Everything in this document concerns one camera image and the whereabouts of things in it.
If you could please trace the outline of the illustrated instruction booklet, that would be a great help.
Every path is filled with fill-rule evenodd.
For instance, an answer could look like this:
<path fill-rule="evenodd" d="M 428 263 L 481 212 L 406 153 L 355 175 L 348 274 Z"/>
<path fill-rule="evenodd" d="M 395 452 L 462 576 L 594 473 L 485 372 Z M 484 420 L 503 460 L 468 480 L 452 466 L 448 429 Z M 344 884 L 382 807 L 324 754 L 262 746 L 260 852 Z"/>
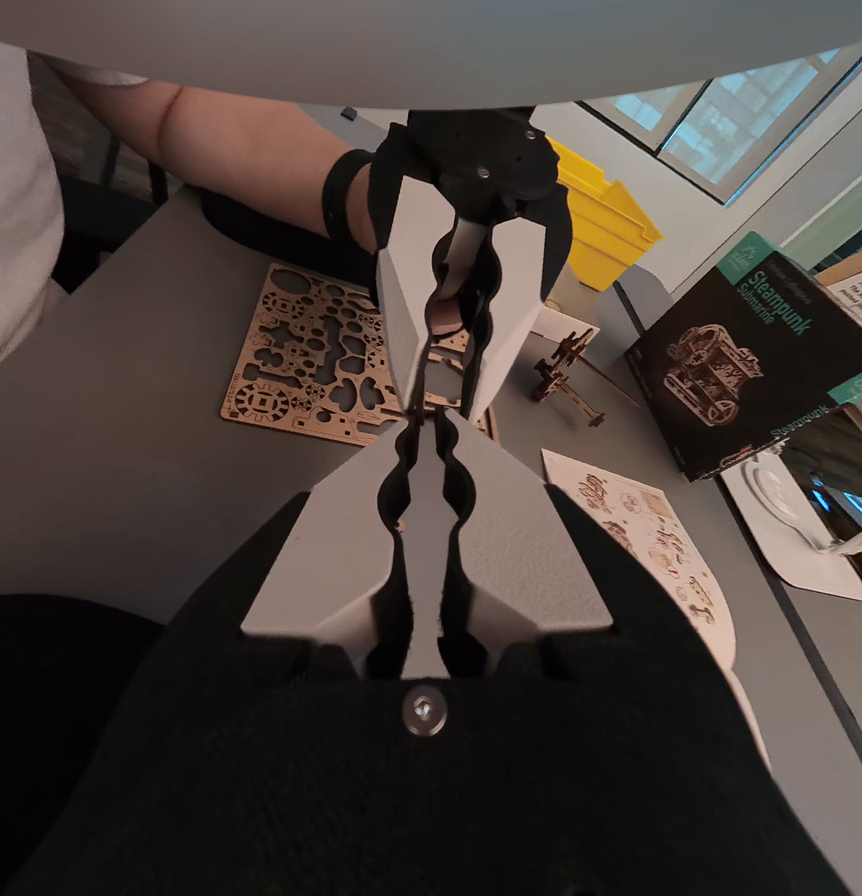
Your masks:
<path fill-rule="evenodd" d="M 734 671 L 736 630 L 728 602 L 666 493 L 547 449 L 541 450 L 541 457 L 547 482 L 587 511 L 683 610 L 728 679 L 770 768 L 756 715 Z"/>

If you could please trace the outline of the dark model kit box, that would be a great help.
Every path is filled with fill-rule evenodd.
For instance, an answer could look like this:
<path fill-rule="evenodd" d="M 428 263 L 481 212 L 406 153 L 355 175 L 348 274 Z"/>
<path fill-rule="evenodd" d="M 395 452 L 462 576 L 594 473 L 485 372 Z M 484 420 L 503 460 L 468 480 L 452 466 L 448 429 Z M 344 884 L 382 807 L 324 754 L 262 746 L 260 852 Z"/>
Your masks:
<path fill-rule="evenodd" d="M 690 482 L 862 400 L 862 315 L 754 231 L 625 357 Z"/>

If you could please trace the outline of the person's left hand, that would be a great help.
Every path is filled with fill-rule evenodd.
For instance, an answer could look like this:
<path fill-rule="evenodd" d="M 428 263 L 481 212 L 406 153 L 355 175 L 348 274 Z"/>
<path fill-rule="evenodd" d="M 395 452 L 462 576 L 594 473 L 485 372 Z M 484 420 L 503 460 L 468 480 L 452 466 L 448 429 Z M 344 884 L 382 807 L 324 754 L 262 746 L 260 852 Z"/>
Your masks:
<path fill-rule="evenodd" d="M 442 288 L 430 306 L 429 329 L 433 336 L 444 337 L 462 330 L 472 319 L 472 293 L 466 285 L 455 292 Z"/>

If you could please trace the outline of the black wristband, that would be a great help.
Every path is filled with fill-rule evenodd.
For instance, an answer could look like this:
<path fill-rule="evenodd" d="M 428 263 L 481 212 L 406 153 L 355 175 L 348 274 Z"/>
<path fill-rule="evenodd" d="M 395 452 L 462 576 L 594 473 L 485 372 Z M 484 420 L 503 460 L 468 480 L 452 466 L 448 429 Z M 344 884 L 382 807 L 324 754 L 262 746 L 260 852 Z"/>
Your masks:
<path fill-rule="evenodd" d="M 350 249 L 360 249 L 347 217 L 347 197 L 362 170 L 374 159 L 374 152 L 351 149 L 331 166 L 322 186 L 322 218 L 329 240 Z"/>

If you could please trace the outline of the grid window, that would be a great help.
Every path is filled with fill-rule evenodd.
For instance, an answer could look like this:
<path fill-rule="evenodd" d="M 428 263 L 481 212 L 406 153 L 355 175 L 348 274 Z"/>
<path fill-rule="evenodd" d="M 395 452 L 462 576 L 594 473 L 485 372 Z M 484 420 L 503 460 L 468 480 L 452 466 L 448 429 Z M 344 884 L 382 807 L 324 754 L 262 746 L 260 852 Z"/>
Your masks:
<path fill-rule="evenodd" d="M 705 81 L 578 102 L 715 201 L 733 202 L 862 72 L 862 41 Z"/>

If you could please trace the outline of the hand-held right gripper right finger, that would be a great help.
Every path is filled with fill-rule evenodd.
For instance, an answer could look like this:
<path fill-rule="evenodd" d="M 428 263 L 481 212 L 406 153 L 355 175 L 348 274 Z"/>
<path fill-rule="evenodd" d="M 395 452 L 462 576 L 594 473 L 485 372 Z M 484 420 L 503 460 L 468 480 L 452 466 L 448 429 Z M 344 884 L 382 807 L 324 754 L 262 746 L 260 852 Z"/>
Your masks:
<path fill-rule="evenodd" d="M 456 514 L 440 605 L 451 678 L 482 678 L 514 644 L 599 632 L 613 618 L 544 481 L 451 409 L 435 412 Z"/>

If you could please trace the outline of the yellow plastic bin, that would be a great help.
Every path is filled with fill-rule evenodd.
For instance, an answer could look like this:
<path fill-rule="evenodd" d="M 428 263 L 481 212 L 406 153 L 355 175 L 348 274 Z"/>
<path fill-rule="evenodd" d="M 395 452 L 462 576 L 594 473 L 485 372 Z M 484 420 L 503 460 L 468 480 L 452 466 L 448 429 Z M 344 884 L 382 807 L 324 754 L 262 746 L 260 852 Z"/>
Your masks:
<path fill-rule="evenodd" d="M 558 182 L 568 191 L 572 243 L 568 263 L 578 281 L 597 292 L 614 284 L 663 234 L 619 181 L 558 141 Z"/>

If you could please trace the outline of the paper sign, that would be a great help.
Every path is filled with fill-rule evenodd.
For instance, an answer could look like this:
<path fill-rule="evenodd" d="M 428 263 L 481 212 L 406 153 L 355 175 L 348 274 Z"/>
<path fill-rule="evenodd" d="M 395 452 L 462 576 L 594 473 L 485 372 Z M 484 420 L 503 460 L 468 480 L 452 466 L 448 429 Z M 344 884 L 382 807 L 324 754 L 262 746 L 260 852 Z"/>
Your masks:
<path fill-rule="evenodd" d="M 840 307 L 862 315 L 862 251 L 818 273 L 816 281 Z"/>

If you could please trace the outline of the white cardboard tray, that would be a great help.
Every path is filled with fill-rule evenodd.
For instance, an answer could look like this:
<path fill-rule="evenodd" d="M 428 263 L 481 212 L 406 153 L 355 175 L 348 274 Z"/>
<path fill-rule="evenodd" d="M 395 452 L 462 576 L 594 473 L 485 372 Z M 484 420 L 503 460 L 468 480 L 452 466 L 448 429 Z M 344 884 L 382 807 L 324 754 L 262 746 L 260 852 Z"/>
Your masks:
<path fill-rule="evenodd" d="M 560 308 L 551 308 L 549 302 L 545 302 L 530 331 L 549 342 L 560 343 L 571 334 L 575 337 L 582 336 L 588 330 L 591 331 L 592 338 L 600 332 L 600 328 L 593 323 L 576 319 Z"/>

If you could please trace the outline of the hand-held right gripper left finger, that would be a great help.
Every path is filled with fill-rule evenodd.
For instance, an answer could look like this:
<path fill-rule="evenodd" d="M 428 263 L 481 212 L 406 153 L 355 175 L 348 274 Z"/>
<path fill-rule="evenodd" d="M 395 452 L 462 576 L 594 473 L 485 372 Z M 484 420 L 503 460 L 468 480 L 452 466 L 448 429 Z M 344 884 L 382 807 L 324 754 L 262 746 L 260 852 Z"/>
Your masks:
<path fill-rule="evenodd" d="M 401 677 L 414 613 L 398 525 L 418 430 L 399 421 L 313 487 L 244 634 L 336 645 L 367 678 Z"/>

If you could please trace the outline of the person's left forearm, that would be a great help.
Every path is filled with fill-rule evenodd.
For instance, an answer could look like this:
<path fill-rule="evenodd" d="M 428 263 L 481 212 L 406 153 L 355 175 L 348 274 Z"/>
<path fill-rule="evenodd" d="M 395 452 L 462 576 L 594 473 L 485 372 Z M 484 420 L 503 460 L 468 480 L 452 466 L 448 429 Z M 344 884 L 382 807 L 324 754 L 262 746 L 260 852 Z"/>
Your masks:
<path fill-rule="evenodd" d="M 159 81 L 60 78 L 123 144 L 182 182 L 327 235 L 322 188 L 349 145 L 299 106 Z"/>

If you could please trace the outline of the partly built wooden model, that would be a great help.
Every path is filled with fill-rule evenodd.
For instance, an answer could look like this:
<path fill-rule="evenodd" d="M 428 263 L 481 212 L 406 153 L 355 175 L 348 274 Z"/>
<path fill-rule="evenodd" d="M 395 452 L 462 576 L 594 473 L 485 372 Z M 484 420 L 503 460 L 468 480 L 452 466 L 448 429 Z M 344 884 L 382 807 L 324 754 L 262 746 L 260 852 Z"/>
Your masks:
<path fill-rule="evenodd" d="M 594 339 L 594 330 L 592 327 L 584 330 L 582 333 L 571 331 L 568 336 L 562 339 L 556 350 L 552 353 L 549 360 L 540 359 L 534 366 L 534 370 L 541 375 L 541 382 L 531 392 L 531 398 L 536 402 L 543 402 L 550 396 L 560 392 L 566 395 L 574 405 L 583 412 L 588 418 L 587 425 L 589 427 L 598 427 L 604 422 L 604 413 L 593 409 L 583 398 L 569 385 L 568 373 L 574 364 L 581 364 L 589 371 L 592 371 L 636 408 L 640 404 L 636 398 L 630 395 L 626 389 L 621 387 L 604 371 L 596 367 L 585 357 L 585 353 L 589 344 Z"/>

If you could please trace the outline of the laser-cut wooden parts sheet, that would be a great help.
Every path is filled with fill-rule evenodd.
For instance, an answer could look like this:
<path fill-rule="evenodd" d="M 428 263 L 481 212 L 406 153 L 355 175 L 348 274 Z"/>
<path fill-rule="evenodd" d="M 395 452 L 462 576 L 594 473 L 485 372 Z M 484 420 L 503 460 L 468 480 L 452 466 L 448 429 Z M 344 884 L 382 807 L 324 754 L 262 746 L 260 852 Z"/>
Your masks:
<path fill-rule="evenodd" d="M 270 263 L 220 415 L 363 447 L 403 416 L 388 362 L 366 294 Z"/>

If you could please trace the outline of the person's black trousers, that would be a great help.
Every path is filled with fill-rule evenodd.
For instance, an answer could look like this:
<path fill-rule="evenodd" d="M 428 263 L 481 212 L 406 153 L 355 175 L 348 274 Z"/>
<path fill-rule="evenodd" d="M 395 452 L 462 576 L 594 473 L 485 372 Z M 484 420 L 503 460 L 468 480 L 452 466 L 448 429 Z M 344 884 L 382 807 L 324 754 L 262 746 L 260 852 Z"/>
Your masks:
<path fill-rule="evenodd" d="M 0 894 L 62 811 L 164 629 L 86 600 L 0 595 Z"/>

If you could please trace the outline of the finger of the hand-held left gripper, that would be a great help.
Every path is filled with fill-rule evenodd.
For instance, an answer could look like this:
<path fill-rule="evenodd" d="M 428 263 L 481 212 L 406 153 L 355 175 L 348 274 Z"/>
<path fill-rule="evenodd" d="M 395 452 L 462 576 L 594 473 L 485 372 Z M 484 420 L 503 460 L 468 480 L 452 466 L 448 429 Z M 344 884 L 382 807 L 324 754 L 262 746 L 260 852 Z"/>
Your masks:
<path fill-rule="evenodd" d="M 460 413 L 475 424 L 502 387 L 543 305 L 546 229 L 515 218 L 492 229 L 493 285 L 472 323 Z"/>
<path fill-rule="evenodd" d="M 459 220 L 437 188 L 405 175 L 387 244 L 379 247 L 376 287 L 388 369 L 401 409 L 424 387 L 430 306 L 449 277 L 449 252 Z"/>

